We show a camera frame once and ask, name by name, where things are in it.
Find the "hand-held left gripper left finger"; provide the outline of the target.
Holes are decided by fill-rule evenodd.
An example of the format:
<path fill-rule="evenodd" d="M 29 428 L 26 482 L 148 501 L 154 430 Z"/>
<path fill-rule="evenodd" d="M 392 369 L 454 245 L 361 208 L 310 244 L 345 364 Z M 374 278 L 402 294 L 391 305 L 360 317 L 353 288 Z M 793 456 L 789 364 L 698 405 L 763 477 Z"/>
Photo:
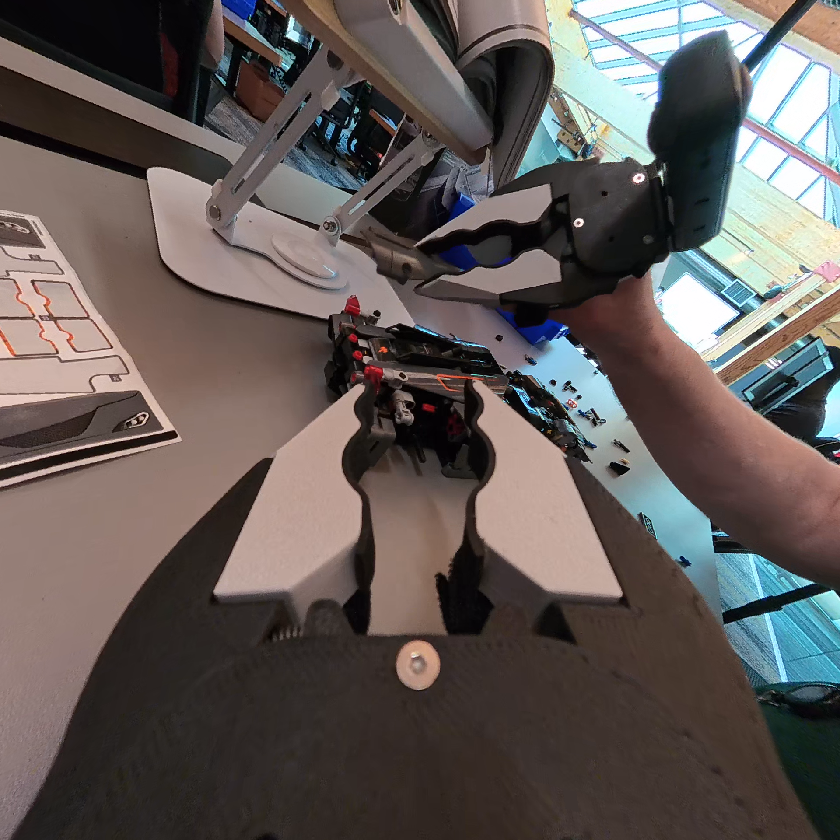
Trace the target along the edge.
<path fill-rule="evenodd" d="M 280 602 L 294 623 L 338 603 L 371 621 L 375 539 L 360 485 L 370 466 L 375 388 L 357 384 L 277 450 L 215 585 L 220 602 Z"/>

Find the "grey lego wing assembly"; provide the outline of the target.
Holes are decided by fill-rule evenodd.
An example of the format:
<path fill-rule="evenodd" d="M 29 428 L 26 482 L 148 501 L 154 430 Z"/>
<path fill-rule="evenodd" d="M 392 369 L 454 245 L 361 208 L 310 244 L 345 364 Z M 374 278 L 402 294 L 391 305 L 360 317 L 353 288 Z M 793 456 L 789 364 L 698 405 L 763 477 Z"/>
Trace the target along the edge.
<path fill-rule="evenodd" d="M 360 235 L 366 243 L 377 272 L 401 285 L 408 281 L 426 282 L 464 272 L 438 255 L 424 253 L 409 239 L 383 233 L 373 227 L 362 229 Z"/>

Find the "black computer monitor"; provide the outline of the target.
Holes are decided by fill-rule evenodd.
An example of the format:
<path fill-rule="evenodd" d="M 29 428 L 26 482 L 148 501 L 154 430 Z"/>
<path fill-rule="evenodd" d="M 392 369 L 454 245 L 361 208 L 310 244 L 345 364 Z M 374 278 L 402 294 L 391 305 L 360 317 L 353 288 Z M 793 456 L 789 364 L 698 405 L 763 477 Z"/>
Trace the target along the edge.
<path fill-rule="evenodd" d="M 770 371 L 747 374 L 732 390 L 755 412 L 766 415 L 834 369 L 833 347 L 815 339 Z"/>

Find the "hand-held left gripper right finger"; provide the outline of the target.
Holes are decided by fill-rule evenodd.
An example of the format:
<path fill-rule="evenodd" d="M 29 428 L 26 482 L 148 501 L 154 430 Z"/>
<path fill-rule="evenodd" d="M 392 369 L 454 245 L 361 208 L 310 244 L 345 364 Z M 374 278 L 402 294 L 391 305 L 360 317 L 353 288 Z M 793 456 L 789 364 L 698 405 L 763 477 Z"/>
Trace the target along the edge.
<path fill-rule="evenodd" d="M 463 598 L 512 604 L 531 625 L 554 604 L 617 606 L 624 597 L 563 452 L 487 385 L 465 386 L 469 467 Z"/>

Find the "person's right forearm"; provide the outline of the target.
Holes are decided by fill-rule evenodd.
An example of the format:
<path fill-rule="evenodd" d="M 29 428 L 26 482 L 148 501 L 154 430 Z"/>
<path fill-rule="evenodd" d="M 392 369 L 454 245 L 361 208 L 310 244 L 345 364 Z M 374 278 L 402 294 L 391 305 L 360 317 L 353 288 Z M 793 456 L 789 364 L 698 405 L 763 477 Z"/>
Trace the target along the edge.
<path fill-rule="evenodd" d="M 667 325 L 650 275 L 560 311 L 675 487 L 730 537 L 839 589 L 839 469 L 756 414 Z"/>

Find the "black pillar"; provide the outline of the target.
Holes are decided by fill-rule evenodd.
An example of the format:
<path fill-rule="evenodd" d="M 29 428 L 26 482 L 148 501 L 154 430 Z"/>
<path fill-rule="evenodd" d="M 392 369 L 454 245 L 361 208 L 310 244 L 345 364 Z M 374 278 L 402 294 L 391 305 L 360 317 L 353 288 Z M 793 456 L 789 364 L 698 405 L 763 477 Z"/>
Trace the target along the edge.
<path fill-rule="evenodd" d="M 817 3 L 817 1 L 793 1 L 780 18 L 762 36 L 742 61 L 745 69 L 752 73 L 773 49 L 788 35 L 796 23 Z"/>

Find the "instruction booklet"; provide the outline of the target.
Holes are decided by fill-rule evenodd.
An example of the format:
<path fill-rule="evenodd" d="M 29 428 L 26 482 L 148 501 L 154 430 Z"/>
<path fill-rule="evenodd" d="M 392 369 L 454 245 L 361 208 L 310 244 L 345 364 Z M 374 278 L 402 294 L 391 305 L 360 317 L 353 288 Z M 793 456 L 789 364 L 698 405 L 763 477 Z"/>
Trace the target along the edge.
<path fill-rule="evenodd" d="M 457 1 L 456 67 L 493 126 L 493 182 L 514 180 L 553 85 L 544 1 Z"/>

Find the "grey lego vehicle model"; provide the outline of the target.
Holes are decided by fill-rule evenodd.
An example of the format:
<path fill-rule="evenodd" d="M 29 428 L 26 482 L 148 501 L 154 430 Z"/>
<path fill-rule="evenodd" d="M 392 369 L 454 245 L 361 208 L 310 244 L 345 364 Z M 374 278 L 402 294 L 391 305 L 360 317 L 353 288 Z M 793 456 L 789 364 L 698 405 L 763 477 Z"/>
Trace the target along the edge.
<path fill-rule="evenodd" d="M 324 367 L 326 385 L 336 396 L 357 381 L 374 384 L 372 463 L 398 444 L 422 463 L 426 452 L 434 451 L 448 478 L 474 479 L 465 420 L 469 380 L 484 383 L 566 457 L 591 461 L 586 438 L 566 407 L 534 376 L 505 371 L 483 345 L 417 325 L 382 327 L 379 315 L 348 297 L 329 319 L 332 355 Z"/>

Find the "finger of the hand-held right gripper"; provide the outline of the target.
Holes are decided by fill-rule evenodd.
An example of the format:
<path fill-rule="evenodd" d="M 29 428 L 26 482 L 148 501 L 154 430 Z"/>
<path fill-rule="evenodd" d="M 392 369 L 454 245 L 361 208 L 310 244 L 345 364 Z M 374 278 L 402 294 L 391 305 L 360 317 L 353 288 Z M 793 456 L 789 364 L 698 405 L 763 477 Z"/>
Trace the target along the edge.
<path fill-rule="evenodd" d="M 472 258 L 517 258 L 537 249 L 571 258 L 569 197 L 570 190 L 556 184 L 496 194 L 418 242 L 415 254 L 444 258 L 462 250 Z"/>
<path fill-rule="evenodd" d="M 530 301 L 525 292 L 561 283 L 560 262 L 540 249 L 531 249 L 499 266 L 476 266 L 448 273 L 415 286 L 420 297 L 474 303 L 497 308 L 507 302 Z"/>

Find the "white book stand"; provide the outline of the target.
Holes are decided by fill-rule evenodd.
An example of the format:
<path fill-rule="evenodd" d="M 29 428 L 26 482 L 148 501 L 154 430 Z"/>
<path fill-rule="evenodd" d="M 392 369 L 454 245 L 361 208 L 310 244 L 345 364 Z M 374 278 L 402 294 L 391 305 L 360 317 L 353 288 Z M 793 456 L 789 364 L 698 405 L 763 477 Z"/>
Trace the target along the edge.
<path fill-rule="evenodd" d="M 361 46 L 469 151 L 493 136 L 487 112 L 412 2 L 340 2 L 339 20 Z M 250 200 L 341 90 L 369 76 L 361 59 L 323 44 L 256 137 L 213 186 L 162 167 L 147 172 L 161 258 L 194 287 L 225 298 L 329 319 L 345 298 L 377 310 L 386 325 L 413 322 L 374 261 L 341 236 L 430 163 L 444 145 L 426 131 L 334 209 L 318 230 Z"/>

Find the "blue plastic bin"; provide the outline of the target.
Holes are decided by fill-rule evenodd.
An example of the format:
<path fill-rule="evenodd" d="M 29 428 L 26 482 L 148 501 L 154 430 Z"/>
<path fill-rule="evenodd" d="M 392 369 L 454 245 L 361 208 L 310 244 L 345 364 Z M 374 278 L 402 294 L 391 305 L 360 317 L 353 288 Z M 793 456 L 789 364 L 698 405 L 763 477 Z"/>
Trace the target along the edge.
<path fill-rule="evenodd" d="M 445 206 L 446 222 L 451 222 L 458 216 L 465 214 L 468 210 L 476 205 L 476 201 L 462 193 L 458 192 L 456 199 L 451 203 L 451 206 Z M 467 270 L 478 266 L 478 263 L 469 249 L 464 245 L 454 246 L 443 251 L 440 255 L 441 259 L 448 262 L 452 266 L 459 269 Z M 543 341 L 552 341 L 556 339 L 565 338 L 569 334 L 568 326 L 557 322 L 555 320 L 545 320 L 538 325 L 530 327 L 521 327 L 517 325 L 516 319 L 512 312 L 503 308 L 497 308 L 498 314 L 504 318 L 526 341 L 532 345 L 537 345 Z"/>

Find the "white sticker sheet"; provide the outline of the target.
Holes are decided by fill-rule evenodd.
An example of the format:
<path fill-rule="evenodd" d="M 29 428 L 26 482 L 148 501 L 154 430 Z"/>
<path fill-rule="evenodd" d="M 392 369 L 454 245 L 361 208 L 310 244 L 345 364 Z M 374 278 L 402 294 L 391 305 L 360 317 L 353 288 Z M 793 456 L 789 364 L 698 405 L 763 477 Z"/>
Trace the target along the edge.
<path fill-rule="evenodd" d="M 1 212 L 1 487 L 181 441 L 41 219 Z"/>

